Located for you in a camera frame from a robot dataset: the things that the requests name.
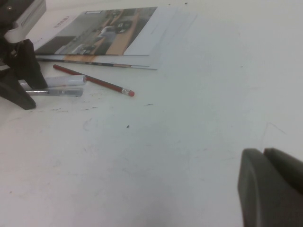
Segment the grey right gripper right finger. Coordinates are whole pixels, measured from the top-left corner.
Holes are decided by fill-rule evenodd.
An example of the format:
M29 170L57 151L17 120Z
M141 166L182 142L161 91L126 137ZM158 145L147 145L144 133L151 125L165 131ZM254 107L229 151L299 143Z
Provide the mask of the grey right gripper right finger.
M266 148L264 155L291 186L303 185L303 162L275 148Z

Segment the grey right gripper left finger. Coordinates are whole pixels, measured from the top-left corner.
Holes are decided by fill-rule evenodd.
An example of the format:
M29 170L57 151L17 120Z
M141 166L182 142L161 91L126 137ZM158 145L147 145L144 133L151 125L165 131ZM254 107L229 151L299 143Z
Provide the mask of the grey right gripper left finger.
M303 186L291 186L261 152L243 150L238 193L245 227L301 227Z

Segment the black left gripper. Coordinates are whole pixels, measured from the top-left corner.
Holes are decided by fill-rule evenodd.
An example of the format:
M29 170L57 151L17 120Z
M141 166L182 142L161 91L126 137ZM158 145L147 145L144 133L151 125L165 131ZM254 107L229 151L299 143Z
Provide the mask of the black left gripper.
M0 1L0 66L5 65L8 42L4 35L13 27L15 2L15 0ZM25 80L32 89L47 88L47 82L35 56L33 43L29 39L15 46L11 52L11 62L19 78ZM0 96L24 110L36 108L35 101L20 85L13 70L0 71Z

